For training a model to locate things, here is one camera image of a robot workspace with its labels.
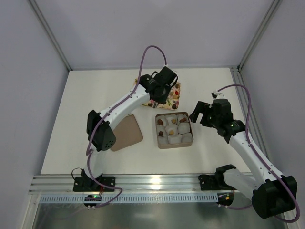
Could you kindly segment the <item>tan square tin lid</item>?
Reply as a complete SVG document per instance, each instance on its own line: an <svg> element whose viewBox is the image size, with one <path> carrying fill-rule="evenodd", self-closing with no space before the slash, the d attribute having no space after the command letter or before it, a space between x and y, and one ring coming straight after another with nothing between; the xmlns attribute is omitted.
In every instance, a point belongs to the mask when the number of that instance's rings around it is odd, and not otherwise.
<svg viewBox="0 0 305 229"><path fill-rule="evenodd" d="M116 137L116 142L111 147L111 151L114 152L130 147L143 140L142 132L133 114L128 114L124 117L113 132Z"/></svg>

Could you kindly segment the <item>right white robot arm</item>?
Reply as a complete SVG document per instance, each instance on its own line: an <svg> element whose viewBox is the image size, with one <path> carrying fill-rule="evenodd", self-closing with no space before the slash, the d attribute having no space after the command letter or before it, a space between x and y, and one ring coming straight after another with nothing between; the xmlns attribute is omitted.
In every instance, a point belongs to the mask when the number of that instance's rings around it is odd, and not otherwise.
<svg viewBox="0 0 305 229"><path fill-rule="evenodd" d="M247 197L263 219L296 210L295 222L300 216L296 201L297 181L279 171L255 144L244 123L233 118L231 104L227 99L215 99L212 104L199 101L189 116L195 123L202 114L200 124L217 130L242 158L252 176L246 176L234 165L218 167L214 175L201 175L202 189L215 187L226 190L234 188Z"/></svg>

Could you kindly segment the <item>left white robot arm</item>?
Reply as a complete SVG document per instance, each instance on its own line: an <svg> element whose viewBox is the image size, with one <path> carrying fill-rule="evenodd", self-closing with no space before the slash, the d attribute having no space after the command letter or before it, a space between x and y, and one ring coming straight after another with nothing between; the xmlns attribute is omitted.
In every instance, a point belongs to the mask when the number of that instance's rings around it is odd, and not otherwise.
<svg viewBox="0 0 305 229"><path fill-rule="evenodd" d="M152 75L140 76L137 84L109 108L100 112L92 110L88 113L86 127L89 140L86 149L88 161L81 174L86 187L93 189L99 185L100 181L97 178L102 175L102 172L93 174L93 170L90 168L90 162L93 159L91 146L94 146L97 152L109 150L116 142L113 130L125 116L150 100L165 104L171 88L176 85L177 81L177 74L164 66L159 72L153 72Z"/></svg>

